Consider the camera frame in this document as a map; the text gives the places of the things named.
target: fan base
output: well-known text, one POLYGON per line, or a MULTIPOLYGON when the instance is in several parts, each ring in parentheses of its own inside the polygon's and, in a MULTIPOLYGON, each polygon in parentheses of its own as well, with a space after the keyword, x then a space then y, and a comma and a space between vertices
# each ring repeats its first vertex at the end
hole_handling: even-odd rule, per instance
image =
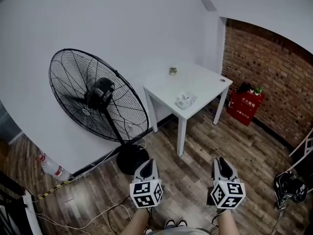
POLYGON ((134 175, 137 168, 149 160, 148 152, 145 149, 139 149, 135 144, 125 144, 116 150, 118 152, 117 165, 127 175, 134 175))

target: table leg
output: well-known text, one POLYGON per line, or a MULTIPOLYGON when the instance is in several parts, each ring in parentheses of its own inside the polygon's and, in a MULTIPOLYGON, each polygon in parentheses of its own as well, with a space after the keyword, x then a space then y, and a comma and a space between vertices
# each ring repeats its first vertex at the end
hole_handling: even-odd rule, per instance
POLYGON ((219 107, 217 108, 217 112, 215 114, 215 118, 214 118, 214 121, 213 121, 213 124, 215 124, 215 125, 217 124, 217 122, 220 119, 220 115, 222 113, 222 109, 223 109, 223 106, 224 106, 224 103, 225 103, 227 92, 228 92, 228 87, 222 92, 222 96, 221 96, 221 100, 220 100, 220 103, 219 103, 219 107))
POLYGON ((177 138, 177 156, 181 157, 184 151, 184 142, 186 134, 187 120, 179 118, 178 122, 178 138, 177 138))
POLYGON ((148 110, 149 110, 149 116, 150 116, 150 121, 152 125, 153 132, 157 132, 157 117, 155 113, 155 109, 153 107, 153 103, 151 101, 151 97, 148 93, 148 91, 145 89, 145 94, 146 94, 146 99, 147 99, 147 104, 148 104, 148 110))

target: white table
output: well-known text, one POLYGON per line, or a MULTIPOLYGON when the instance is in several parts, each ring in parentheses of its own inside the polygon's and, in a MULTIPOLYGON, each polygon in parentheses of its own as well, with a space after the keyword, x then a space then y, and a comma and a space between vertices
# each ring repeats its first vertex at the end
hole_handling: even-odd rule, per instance
POLYGON ((187 120, 222 93, 220 104, 213 123, 217 124, 232 81, 195 64, 179 64, 176 76, 169 75, 169 70, 161 70, 151 75, 144 84, 152 129, 157 132, 157 118, 153 100, 166 106, 179 118, 177 156, 183 154, 187 120), (192 106, 182 110, 175 104, 177 95, 190 91, 198 98, 192 106))

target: wooden floor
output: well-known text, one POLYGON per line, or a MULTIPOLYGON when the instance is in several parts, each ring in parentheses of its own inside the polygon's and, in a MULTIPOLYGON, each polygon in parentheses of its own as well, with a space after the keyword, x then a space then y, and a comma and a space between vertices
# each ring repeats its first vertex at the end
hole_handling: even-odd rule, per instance
MULTIPOLYGON (((214 115, 210 111, 215 107, 216 103, 212 103, 188 120, 181 158, 176 156, 178 124, 175 120, 145 138, 147 151, 157 162, 164 186, 163 203, 154 209, 153 227, 162 227, 168 218, 184 218, 191 227, 212 228, 211 220, 216 209, 205 205, 207 188, 212 186, 212 161, 223 156, 237 168, 246 187, 244 202, 233 212, 241 234, 267 235, 278 216, 273 178, 290 166, 288 151, 254 123, 246 127, 225 110, 219 123, 213 125, 214 115)), ((1 165, 8 176, 35 196, 57 185, 51 176, 42 173, 35 160, 38 152, 38 148, 23 135, 12 145, 7 161, 1 165)), ((119 171, 113 157, 84 177, 38 201, 38 212, 62 225, 83 227, 93 217, 127 197, 131 180, 131 176, 119 171)), ((133 215, 135 208, 131 200, 128 199, 125 206, 133 215)), ((308 225, 311 208, 311 195, 304 203, 291 202, 273 234, 302 234, 308 225)), ((118 232, 129 222, 122 207, 110 212, 110 220, 118 232)), ((44 220, 42 225, 47 235, 83 234, 44 220)), ((106 213, 84 231, 91 235, 113 234, 108 227, 106 213)))

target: standing fan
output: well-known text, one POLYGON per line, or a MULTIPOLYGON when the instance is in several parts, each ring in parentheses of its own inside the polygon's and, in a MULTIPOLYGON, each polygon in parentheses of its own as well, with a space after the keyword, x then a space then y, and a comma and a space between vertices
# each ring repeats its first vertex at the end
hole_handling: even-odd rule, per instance
POLYGON ((120 170, 133 175, 149 159, 134 142, 148 131, 147 113, 131 85, 100 58, 77 49, 57 52, 50 63, 52 91, 63 110, 87 131, 122 145, 120 170))

